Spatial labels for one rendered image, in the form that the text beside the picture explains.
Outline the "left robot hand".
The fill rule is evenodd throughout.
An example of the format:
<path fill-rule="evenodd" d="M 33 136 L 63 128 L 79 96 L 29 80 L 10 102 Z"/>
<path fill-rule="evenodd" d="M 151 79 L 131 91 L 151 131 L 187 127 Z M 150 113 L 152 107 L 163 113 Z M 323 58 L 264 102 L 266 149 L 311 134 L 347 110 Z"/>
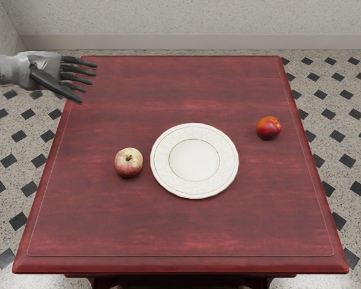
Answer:
<path fill-rule="evenodd" d="M 97 68 L 89 61 L 56 52 L 26 51 L 14 56 L 0 55 L 0 85 L 13 84 L 25 90 L 46 89 L 81 104 L 82 98 L 75 91 L 85 93 L 86 89 L 72 82 L 91 85 L 91 81 L 77 74 L 96 76 L 94 71 L 82 66 Z"/>

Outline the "white patterned plate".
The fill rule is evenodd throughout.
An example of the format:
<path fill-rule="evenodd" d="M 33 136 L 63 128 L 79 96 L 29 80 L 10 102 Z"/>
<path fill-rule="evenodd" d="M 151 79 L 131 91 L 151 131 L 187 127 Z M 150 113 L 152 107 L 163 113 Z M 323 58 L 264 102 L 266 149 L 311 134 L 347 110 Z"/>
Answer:
<path fill-rule="evenodd" d="M 203 123 L 185 123 L 163 132 L 150 153 L 156 181 L 186 199 L 220 194 L 236 178 L 239 155 L 223 131 Z"/>

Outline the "pale red-green apple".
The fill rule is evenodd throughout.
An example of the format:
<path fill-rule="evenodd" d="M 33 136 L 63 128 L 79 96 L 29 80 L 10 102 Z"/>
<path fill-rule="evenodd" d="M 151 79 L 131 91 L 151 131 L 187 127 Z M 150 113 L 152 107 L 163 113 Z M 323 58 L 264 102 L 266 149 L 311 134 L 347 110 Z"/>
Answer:
<path fill-rule="evenodd" d="M 143 164 L 143 155 L 136 148 L 124 148 L 116 153 L 114 159 L 116 172 L 124 178 L 136 176 L 143 168 Z"/>

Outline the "red nectarine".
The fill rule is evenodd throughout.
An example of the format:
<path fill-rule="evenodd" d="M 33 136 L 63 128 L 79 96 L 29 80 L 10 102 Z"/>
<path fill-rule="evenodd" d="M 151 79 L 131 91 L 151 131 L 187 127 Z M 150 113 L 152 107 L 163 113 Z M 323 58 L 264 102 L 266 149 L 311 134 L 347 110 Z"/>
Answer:
<path fill-rule="evenodd" d="M 256 131 L 261 138 L 271 140 L 281 133 L 282 125 L 278 118 L 267 116 L 258 121 Z"/>

